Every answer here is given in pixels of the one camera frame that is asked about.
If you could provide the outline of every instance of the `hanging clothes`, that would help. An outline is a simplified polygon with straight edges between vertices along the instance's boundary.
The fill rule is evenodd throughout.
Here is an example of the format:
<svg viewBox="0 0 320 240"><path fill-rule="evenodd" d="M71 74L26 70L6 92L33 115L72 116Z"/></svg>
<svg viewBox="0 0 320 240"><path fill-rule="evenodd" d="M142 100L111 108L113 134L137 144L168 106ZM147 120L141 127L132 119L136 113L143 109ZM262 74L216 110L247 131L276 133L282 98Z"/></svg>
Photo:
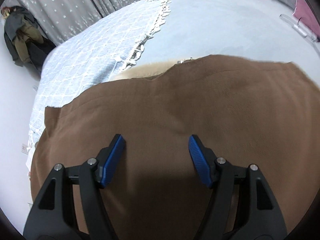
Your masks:
<svg viewBox="0 0 320 240"><path fill-rule="evenodd" d="M27 9L20 6L11 7L4 25L4 40L12 60L31 62L40 70L46 56L56 46L43 37L37 27L37 20Z"/></svg>

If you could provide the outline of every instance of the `white fringe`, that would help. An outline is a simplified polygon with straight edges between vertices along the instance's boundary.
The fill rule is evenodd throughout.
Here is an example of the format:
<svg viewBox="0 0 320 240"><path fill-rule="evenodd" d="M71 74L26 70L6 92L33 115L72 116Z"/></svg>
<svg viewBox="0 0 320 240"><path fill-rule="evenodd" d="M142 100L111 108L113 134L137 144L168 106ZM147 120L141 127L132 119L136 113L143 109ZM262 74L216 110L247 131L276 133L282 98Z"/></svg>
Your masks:
<svg viewBox="0 0 320 240"><path fill-rule="evenodd" d="M29 152L30 149L33 147L34 142L33 142L33 134L34 132L29 130L29 140L28 140L28 147L27 147L27 151Z"/></svg>
<svg viewBox="0 0 320 240"><path fill-rule="evenodd" d="M152 39L153 35L160 31L160 26L165 23L164 17L168 16L170 11L170 8L168 6L168 3L171 3L171 0L163 0L160 4L161 10L159 12L158 17L155 19L152 28L149 33L145 33L140 39L136 40L136 44L129 53L128 59L123 61L122 66L120 67L121 71L124 71L128 68L130 68L133 65L137 64L137 60L141 57L142 52L144 51L144 43L148 39Z"/></svg>

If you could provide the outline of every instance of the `wall outlet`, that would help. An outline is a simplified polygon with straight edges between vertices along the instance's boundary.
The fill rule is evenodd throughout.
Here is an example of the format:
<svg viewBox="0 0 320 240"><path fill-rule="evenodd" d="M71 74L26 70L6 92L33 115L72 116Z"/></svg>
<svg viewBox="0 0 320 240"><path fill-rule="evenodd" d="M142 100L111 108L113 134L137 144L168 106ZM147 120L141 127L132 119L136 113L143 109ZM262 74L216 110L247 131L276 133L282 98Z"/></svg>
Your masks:
<svg viewBox="0 0 320 240"><path fill-rule="evenodd" d="M23 152L24 154L28 155L27 145L22 144L21 152Z"/></svg>

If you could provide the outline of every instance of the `bed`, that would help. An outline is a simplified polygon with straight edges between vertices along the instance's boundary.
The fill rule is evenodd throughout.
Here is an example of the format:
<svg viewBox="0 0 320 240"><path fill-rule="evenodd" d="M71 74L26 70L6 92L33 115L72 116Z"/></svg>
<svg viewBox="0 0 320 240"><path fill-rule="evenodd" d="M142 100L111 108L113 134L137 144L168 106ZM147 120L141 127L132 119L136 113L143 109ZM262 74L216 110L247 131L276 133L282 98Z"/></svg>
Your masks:
<svg viewBox="0 0 320 240"><path fill-rule="evenodd" d="M44 108L67 104L128 67L224 54L294 62L319 85L319 55L279 18L292 13L278 0L142 0L101 19L46 59L29 124L28 168Z"/></svg>

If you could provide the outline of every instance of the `black bracket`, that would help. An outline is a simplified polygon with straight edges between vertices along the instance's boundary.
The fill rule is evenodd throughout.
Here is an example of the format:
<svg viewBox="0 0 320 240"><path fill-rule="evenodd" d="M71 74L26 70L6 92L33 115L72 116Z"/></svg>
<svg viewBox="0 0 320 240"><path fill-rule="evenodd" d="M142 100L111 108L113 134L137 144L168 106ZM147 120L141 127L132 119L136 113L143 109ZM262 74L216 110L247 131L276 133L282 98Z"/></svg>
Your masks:
<svg viewBox="0 0 320 240"><path fill-rule="evenodd" d="M35 199L23 236L27 240L118 240L105 210L99 189L110 183L124 150L125 141L115 135L96 158L80 166L56 164ZM282 240L287 231L282 213L257 165L233 166L204 147L196 135L189 152L201 181L212 193L204 219L194 240ZM89 234L76 222L72 185L79 184ZM224 233L234 185L240 185L236 221Z"/></svg>
<svg viewBox="0 0 320 240"><path fill-rule="evenodd" d="M110 145L103 148L96 158L69 168L62 164L55 165L35 199L23 236L27 240L118 240L99 189L111 181L124 145L123 137L116 134ZM89 235L78 229L73 184L80 186Z"/></svg>
<svg viewBox="0 0 320 240"><path fill-rule="evenodd" d="M189 139L189 152L201 181L215 188L194 240L283 240L287 236L279 205L257 165L233 166L205 148L196 135ZM236 184L240 185L236 221L233 230L224 233Z"/></svg>

